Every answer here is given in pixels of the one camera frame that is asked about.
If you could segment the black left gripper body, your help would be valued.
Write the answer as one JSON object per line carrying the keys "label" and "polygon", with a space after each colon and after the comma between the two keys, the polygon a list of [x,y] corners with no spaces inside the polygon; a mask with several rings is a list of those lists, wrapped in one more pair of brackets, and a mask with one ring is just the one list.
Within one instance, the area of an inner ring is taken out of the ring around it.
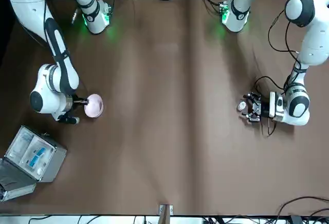
{"label": "black left gripper body", "polygon": [[259,116],[269,118],[269,102],[261,101],[259,107]]}

